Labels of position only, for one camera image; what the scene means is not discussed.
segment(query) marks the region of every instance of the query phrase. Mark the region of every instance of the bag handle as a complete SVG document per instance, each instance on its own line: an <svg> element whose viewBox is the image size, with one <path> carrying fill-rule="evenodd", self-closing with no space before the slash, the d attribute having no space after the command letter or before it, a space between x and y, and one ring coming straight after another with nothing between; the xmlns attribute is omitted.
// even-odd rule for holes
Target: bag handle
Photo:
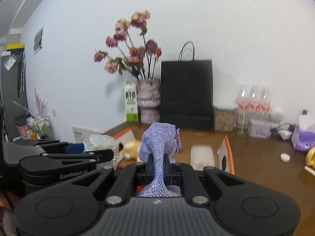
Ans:
<svg viewBox="0 0 315 236"><path fill-rule="evenodd" d="M182 61L183 50L184 50L185 46L186 46L188 43L191 43L192 46L193 46L193 61L195 60L195 46L194 46L194 43L193 43L193 41L188 41L188 42L186 42L186 43L184 44L184 46L183 46L181 52L179 53L178 61Z"/></svg>

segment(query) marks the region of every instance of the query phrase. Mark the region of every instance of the vase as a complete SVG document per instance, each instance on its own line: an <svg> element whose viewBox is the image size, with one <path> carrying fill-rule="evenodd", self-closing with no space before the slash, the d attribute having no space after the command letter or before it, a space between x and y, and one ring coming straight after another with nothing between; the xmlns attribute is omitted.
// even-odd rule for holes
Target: vase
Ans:
<svg viewBox="0 0 315 236"><path fill-rule="evenodd" d="M160 113L157 107L161 103L160 79L138 80L138 106L141 111L141 122L152 124L160 120Z"/></svg>

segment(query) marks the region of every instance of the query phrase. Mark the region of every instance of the milk carton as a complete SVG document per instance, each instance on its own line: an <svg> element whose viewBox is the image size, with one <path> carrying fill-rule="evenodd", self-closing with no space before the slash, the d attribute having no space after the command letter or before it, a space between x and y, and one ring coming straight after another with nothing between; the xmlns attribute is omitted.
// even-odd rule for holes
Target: milk carton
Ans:
<svg viewBox="0 0 315 236"><path fill-rule="evenodd" d="M138 122L137 82L127 81L125 85L125 105L127 122Z"/></svg>

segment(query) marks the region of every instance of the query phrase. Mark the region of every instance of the plastic water bottle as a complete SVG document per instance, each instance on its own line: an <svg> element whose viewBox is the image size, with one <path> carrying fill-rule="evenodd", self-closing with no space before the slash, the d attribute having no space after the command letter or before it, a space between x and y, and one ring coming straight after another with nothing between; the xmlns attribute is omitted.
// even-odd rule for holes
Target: plastic water bottle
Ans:
<svg viewBox="0 0 315 236"><path fill-rule="evenodd" d="M260 118L266 120L270 116L271 100L269 97L269 89L264 87L261 91L260 97Z"/></svg>
<svg viewBox="0 0 315 236"><path fill-rule="evenodd" d="M246 135L248 132L248 107L249 98L246 90L246 85L241 85L240 90L237 94L237 111L236 111L236 134Z"/></svg>
<svg viewBox="0 0 315 236"><path fill-rule="evenodd" d="M260 95L257 85L253 85L249 93L249 117L250 119L260 119Z"/></svg>
<svg viewBox="0 0 315 236"><path fill-rule="evenodd" d="M98 150L111 149L114 155L111 161L97 163L97 168L111 166L116 169L119 159L119 145L113 137L108 135L91 135L90 138L83 140L83 144L83 153L94 152L97 154Z"/></svg>

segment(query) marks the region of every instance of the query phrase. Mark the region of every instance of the plastic bag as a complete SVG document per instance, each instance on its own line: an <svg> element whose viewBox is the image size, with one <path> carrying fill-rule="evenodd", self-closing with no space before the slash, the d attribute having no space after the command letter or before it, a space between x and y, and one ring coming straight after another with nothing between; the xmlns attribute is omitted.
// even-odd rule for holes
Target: plastic bag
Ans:
<svg viewBox="0 0 315 236"><path fill-rule="evenodd" d="M14 65L16 61L16 57L14 55L9 57L9 60L4 64L4 67L9 71L11 67Z"/></svg>
<svg viewBox="0 0 315 236"><path fill-rule="evenodd" d="M111 149L114 153L114 157L111 161L98 163L97 168L103 166L111 166L114 169L117 167L119 158L119 145L116 140L108 135L91 135L89 139L83 140L84 152L95 152L97 150Z"/></svg>

